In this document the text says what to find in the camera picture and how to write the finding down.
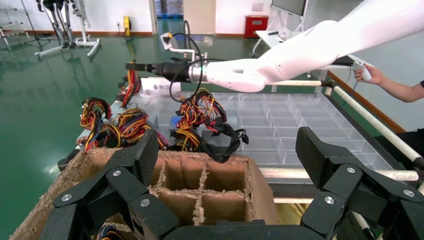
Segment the operator bare hand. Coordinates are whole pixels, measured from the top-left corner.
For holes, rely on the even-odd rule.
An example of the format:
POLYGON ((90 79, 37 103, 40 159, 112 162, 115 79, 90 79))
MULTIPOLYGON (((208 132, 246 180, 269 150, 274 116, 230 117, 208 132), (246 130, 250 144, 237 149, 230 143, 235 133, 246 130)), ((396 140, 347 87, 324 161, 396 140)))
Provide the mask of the operator bare hand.
POLYGON ((365 82, 365 83, 369 83, 369 84, 381 85, 382 83, 384 83, 387 80, 386 76, 375 66, 372 66, 372 65, 369 65, 369 64, 364 64, 363 66, 369 72, 371 79, 365 80, 364 69, 362 69, 362 68, 356 69, 354 71, 354 77, 356 78, 356 80, 358 82, 365 82))

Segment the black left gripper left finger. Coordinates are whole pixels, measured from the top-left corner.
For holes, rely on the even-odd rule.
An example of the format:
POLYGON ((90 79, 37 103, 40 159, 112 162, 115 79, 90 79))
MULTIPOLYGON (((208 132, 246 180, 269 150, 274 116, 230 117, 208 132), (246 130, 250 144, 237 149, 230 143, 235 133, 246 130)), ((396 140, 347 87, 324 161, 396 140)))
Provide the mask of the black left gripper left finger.
POLYGON ((136 145, 115 151, 99 173, 60 193, 53 202, 52 238, 89 240, 121 214, 137 239, 165 239, 178 220, 147 188, 158 153, 157 132, 149 129, 136 145))

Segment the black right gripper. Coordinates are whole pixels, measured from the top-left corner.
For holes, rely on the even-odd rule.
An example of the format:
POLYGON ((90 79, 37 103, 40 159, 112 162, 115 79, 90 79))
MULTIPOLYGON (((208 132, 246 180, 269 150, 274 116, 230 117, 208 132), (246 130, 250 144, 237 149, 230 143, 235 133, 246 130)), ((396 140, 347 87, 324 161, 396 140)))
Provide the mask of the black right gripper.
POLYGON ((177 73, 178 76, 174 80, 178 83, 189 83, 189 63, 191 60, 188 58, 172 57, 170 61, 158 63, 134 63, 130 62, 125 65, 125 68, 130 71, 137 72, 153 72, 158 76, 162 76, 168 81, 172 81, 177 73))

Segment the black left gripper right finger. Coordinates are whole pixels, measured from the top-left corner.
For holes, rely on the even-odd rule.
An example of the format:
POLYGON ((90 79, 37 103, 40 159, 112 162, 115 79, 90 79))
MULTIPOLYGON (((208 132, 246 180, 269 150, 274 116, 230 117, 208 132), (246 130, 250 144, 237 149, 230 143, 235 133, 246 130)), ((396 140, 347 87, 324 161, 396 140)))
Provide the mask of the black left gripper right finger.
POLYGON ((295 151, 319 194, 300 224, 331 239, 349 212, 382 230, 385 239, 424 236, 424 196, 409 185, 366 167, 347 148, 298 129, 295 151))

